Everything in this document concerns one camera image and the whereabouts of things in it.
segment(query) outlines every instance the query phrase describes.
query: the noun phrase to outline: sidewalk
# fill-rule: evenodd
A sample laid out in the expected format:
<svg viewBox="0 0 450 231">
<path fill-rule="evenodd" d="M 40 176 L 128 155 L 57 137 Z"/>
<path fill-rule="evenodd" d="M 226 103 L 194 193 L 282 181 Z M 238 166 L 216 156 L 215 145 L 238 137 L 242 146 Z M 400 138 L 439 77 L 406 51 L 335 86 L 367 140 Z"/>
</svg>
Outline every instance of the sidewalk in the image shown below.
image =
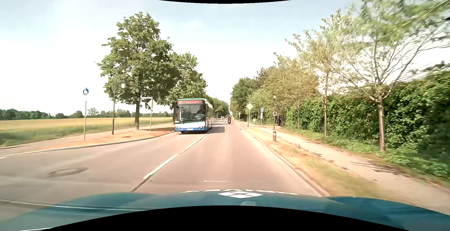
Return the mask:
<svg viewBox="0 0 450 231">
<path fill-rule="evenodd" d="M 273 134 L 273 126 L 252 125 L 261 131 Z M 366 180 L 375 182 L 380 188 L 391 192 L 399 198 L 406 198 L 411 204 L 427 209 L 450 214 L 450 190 L 425 181 L 407 177 L 386 165 L 379 165 L 368 158 L 363 158 L 343 149 L 329 147 L 304 139 L 300 136 L 280 132 L 277 138 L 300 146 L 302 149 L 329 160 L 334 165 L 354 172 Z"/>
<path fill-rule="evenodd" d="M 152 129 L 167 127 L 170 125 L 172 125 L 172 123 L 154 125 L 154 126 L 152 126 Z M 140 127 L 139 129 L 144 130 L 144 129 L 149 129 L 149 127 L 150 126 Z M 115 130 L 114 132 L 115 133 L 123 133 L 123 132 L 132 131 L 132 130 L 134 130 L 134 128 Z M 95 140 L 95 139 L 98 139 L 98 138 L 101 138 L 104 136 L 109 136 L 109 135 L 111 135 L 111 131 L 86 134 L 86 141 L 92 141 L 92 140 Z M 66 144 L 66 143 L 79 142 L 82 140 L 83 140 L 83 135 L 79 135 L 79 136 L 70 136 L 70 137 L 42 141 L 42 142 L 32 142 L 32 143 L 20 144 L 20 145 L 16 145 L 16 146 L 9 146 L 9 147 L 0 148 L 0 156 L 6 156 L 9 154 L 14 154 L 14 153 L 35 151 L 35 150 L 40 150 L 40 149 L 46 148 L 46 147 L 53 147 L 53 146 L 58 146 L 61 144 Z"/>
</svg>

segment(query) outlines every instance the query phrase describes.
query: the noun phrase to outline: logo on hood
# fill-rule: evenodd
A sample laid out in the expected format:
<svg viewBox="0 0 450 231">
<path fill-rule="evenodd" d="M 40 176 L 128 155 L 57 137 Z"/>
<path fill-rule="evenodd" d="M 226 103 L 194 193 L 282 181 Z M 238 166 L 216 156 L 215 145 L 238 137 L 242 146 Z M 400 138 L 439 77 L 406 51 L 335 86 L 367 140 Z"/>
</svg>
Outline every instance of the logo on hood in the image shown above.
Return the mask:
<svg viewBox="0 0 450 231">
<path fill-rule="evenodd" d="M 239 198 L 239 199 L 262 196 L 262 194 L 255 193 L 255 192 L 248 192 L 248 191 L 222 192 L 222 193 L 218 193 L 218 195 Z"/>
<path fill-rule="evenodd" d="M 241 189 L 214 189 L 214 190 L 189 190 L 189 191 L 183 191 L 181 193 L 192 193 L 192 192 L 207 192 L 207 191 L 222 191 L 221 193 L 217 193 L 218 195 L 232 197 L 232 198 L 238 198 L 238 199 L 244 199 L 244 198 L 251 198 L 251 197 L 257 197 L 262 196 L 264 194 L 256 193 L 256 192 L 267 192 L 267 193 L 280 193 L 280 194 L 290 194 L 290 195 L 299 195 L 297 193 L 291 193 L 291 192 L 282 192 L 282 191 L 272 191 L 272 190 L 241 190 Z"/>
</svg>

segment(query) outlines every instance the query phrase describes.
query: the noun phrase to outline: distant treeline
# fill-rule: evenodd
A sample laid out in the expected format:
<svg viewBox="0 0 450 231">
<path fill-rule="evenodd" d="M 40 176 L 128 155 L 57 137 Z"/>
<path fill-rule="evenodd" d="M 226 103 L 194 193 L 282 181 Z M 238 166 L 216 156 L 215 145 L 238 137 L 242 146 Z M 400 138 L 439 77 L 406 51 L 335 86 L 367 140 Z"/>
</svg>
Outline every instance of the distant treeline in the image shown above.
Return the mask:
<svg viewBox="0 0 450 231">
<path fill-rule="evenodd" d="M 135 113 L 130 113 L 130 111 L 125 111 L 122 109 L 117 109 L 114 117 L 115 118 L 131 118 L 134 117 Z M 112 118 L 113 111 L 101 111 L 94 107 L 89 108 L 87 111 L 87 118 Z M 139 117 L 150 117 L 150 113 L 140 113 Z M 172 117 L 172 113 L 159 112 L 152 113 L 152 117 Z M 76 111 L 72 115 L 64 115 L 63 113 L 57 113 L 51 115 L 50 113 L 43 113 L 41 111 L 17 111 L 16 109 L 3 110 L 0 109 L 0 120 L 18 120 L 18 119 L 80 119 L 84 118 L 84 114 L 81 111 Z"/>
</svg>

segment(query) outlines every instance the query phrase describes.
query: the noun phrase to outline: wheat field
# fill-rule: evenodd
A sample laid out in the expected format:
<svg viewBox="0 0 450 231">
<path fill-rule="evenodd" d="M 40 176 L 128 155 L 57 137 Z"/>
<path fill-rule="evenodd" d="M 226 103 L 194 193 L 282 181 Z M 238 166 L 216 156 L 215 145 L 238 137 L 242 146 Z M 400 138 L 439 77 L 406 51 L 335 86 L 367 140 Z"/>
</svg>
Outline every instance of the wheat field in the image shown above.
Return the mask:
<svg viewBox="0 0 450 231">
<path fill-rule="evenodd" d="M 152 118 L 152 125 L 171 123 L 172 118 Z M 115 130 L 133 128 L 134 118 L 115 118 Z M 86 119 L 86 133 L 111 130 L 112 118 Z M 150 118 L 139 118 L 139 126 L 150 125 Z M 0 121 L 0 147 L 40 142 L 83 134 L 84 119 L 24 119 Z"/>
<path fill-rule="evenodd" d="M 170 123 L 172 118 L 152 118 L 152 124 Z M 115 118 L 116 126 L 123 124 L 133 125 L 134 118 Z M 87 118 L 87 125 L 111 125 L 112 118 Z M 139 118 L 139 123 L 148 124 L 150 118 Z M 83 127 L 84 119 L 22 119 L 22 120 L 0 120 L 0 130 L 24 130 L 34 128 L 52 128 L 52 127 Z"/>
</svg>

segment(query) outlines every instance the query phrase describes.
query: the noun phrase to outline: bus windshield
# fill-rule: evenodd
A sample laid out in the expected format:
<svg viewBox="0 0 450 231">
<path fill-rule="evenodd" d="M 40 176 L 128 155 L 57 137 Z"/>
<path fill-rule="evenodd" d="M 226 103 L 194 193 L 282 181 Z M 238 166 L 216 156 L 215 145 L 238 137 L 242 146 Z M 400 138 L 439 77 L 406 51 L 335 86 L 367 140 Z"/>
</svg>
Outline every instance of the bus windshield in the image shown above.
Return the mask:
<svg viewBox="0 0 450 231">
<path fill-rule="evenodd" d="M 205 119 L 204 104 L 182 104 L 178 106 L 177 120 L 180 123 Z"/>
</svg>

